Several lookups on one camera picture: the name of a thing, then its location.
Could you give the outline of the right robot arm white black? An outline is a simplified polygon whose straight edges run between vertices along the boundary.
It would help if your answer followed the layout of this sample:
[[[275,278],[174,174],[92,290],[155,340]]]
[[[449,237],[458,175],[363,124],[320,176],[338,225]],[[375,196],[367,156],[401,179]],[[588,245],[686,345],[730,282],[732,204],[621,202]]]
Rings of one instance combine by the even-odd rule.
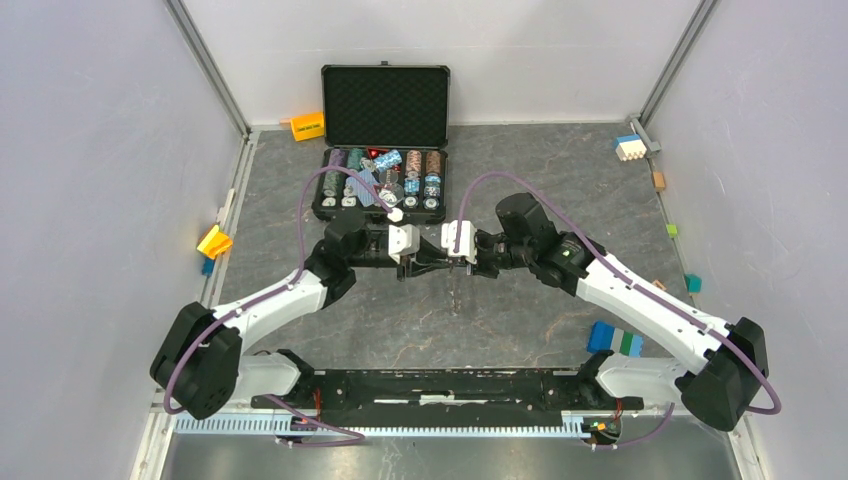
[[[766,337],[758,323],[747,317],[729,322],[673,297],[586,235],[558,230],[529,193],[504,198],[496,215],[499,234],[468,220],[443,226],[448,255],[477,275],[525,268],[541,283],[614,314],[669,354],[594,355],[590,373],[577,382],[585,405],[602,408],[615,397],[675,403],[725,432],[755,412],[752,402],[768,377]]]

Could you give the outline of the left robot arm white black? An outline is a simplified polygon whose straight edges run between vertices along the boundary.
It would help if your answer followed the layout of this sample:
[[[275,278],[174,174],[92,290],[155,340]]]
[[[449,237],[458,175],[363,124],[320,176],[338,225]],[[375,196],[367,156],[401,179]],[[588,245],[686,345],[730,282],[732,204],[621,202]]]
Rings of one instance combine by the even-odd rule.
[[[373,226],[362,213],[344,210],[284,279],[228,304],[183,306],[150,367],[164,390],[165,411],[203,420],[234,398],[263,394],[277,394],[290,407],[306,405],[314,394],[309,375],[281,354],[248,360],[246,351],[289,322],[336,303],[355,284],[358,268],[395,268],[407,277],[415,268],[473,260],[469,222],[442,225],[440,243],[433,245],[401,216],[393,209],[388,225]]]

